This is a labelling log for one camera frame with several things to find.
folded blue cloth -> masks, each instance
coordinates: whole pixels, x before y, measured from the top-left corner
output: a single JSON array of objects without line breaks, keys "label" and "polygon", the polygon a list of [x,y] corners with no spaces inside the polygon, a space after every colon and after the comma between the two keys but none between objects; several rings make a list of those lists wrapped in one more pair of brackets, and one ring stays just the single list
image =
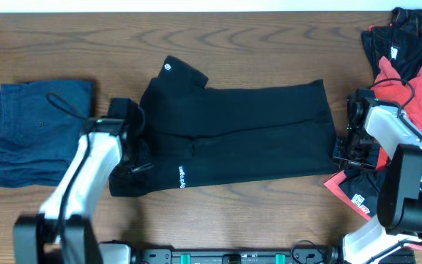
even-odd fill
[{"label": "folded blue cloth", "polygon": [[78,148],[82,120],[52,106],[55,92],[90,116],[92,83],[80,80],[2,84],[0,186],[56,186]]}]

wooden surface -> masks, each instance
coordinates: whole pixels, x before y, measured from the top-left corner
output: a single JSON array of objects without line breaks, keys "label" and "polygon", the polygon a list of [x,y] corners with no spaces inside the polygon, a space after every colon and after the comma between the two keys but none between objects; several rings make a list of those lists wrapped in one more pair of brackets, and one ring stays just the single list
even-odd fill
[{"label": "wooden surface", "polygon": [[[389,12],[0,15],[0,83],[50,78],[97,82],[97,113],[108,99],[138,100],[167,54],[210,77],[209,87],[271,87],[318,78],[336,129],[345,98],[372,83],[360,44]],[[107,190],[93,219],[99,240],[175,248],[290,247],[333,243],[365,220],[324,186],[327,175],[158,191],[138,199]],[[0,263],[13,263],[12,225],[37,211],[52,188],[0,188]],[[422,263],[422,252],[417,252]]]}]

red fabric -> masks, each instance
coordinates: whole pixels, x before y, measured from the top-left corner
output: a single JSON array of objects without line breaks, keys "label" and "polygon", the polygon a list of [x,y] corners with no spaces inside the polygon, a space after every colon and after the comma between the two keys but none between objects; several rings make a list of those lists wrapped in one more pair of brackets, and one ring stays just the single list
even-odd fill
[{"label": "red fabric", "polygon": [[[400,75],[392,67],[392,64],[384,56],[379,61],[380,73],[376,77],[375,81],[381,81],[385,78],[400,78]],[[422,66],[419,70],[419,73],[416,77],[409,80],[411,85],[415,88],[415,97],[412,99],[408,105],[405,106],[404,110],[406,111],[408,118],[413,124],[416,125],[422,131]],[[375,95],[377,98],[382,100],[393,100],[400,104],[403,104],[411,95],[411,89],[409,87],[403,86],[400,81],[386,81],[381,84],[378,84],[376,87],[373,87]],[[381,149],[379,160],[377,163],[377,168],[383,168],[388,162],[387,153]],[[328,179],[324,184],[330,189],[341,201],[350,206],[353,210],[358,212],[366,220],[370,220],[370,216],[365,214],[360,208],[358,208],[351,199],[340,189],[339,184],[346,179],[344,172],[339,172],[334,174],[330,179]],[[422,250],[422,246],[410,245],[412,249]]]}]

clothing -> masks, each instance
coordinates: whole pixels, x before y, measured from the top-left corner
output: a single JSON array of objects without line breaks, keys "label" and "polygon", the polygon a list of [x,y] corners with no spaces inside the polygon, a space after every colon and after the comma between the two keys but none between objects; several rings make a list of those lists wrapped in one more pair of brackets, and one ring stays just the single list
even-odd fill
[{"label": "clothing", "polygon": [[361,34],[361,40],[374,78],[380,73],[380,59],[385,57],[408,81],[417,76],[422,65],[422,10],[397,7],[392,13],[390,26],[371,26]]},{"label": "clothing", "polygon": [[[406,16],[406,12],[413,14],[419,11],[413,10],[412,12],[412,10],[403,10],[399,12],[399,21],[401,21],[402,18],[414,17]],[[414,23],[413,25],[422,25],[422,23]],[[411,23],[405,24],[404,27],[407,27],[408,29],[415,28],[415,26],[412,26]],[[422,26],[419,26],[418,28],[418,31],[422,32]],[[367,52],[366,55],[369,61],[372,63],[371,57],[367,54]],[[389,59],[390,58],[388,56],[382,56],[378,61],[379,73],[375,78],[375,82],[386,78],[407,78],[407,80],[409,80],[411,85],[413,85],[415,88],[415,97],[405,106],[404,110],[406,111],[407,116],[411,122],[422,131],[422,62],[417,74],[413,76],[414,78],[408,79],[408,77],[403,76],[397,71],[395,64],[389,61]],[[413,60],[412,64],[418,64],[418,61]],[[408,86],[401,84],[400,81],[385,81],[373,87],[372,90],[374,90],[376,98],[381,100],[392,100],[400,104],[405,103],[411,95],[411,89]],[[377,188],[382,187],[383,179],[385,179],[385,172],[388,169],[386,167],[387,164],[388,155],[381,148],[379,160],[377,162],[377,172],[370,173],[359,172],[356,170],[344,170],[343,172],[339,172],[333,175],[329,180],[327,180],[325,182],[325,186],[327,186],[327,188],[329,188],[348,206],[353,208],[365,219],[369,220],[377,211],[378,195],[376,195],[376,191],[374,191],[374,185],[377,185]],[[362,198],[364,198],[362,202],[359,202],[359,196],[355,197],[356,194],[359,194],[362,196]],[[422,246],[412,245],[410,247],[422,250]]]},{"label": "clothing", "polygon": [[150,192],[335,172],[321,80],[265,89],[205,88],[207,80],[168,56],[150,81],[140,106],[154,173],[137,185]]},{"label": "clothing", "polygon": [[78,148],[82,121],[52,106],[56,92],[90,116],[92,83],[79,80],[2,84],[0,186],[56,186]]}]

white background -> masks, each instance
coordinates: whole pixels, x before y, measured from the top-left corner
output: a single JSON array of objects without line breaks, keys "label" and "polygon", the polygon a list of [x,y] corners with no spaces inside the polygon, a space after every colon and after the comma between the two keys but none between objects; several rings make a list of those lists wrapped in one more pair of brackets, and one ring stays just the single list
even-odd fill
[{"label": "white background", "polygon": [[422,0],[0,0],[0,12],[389,11]]}]

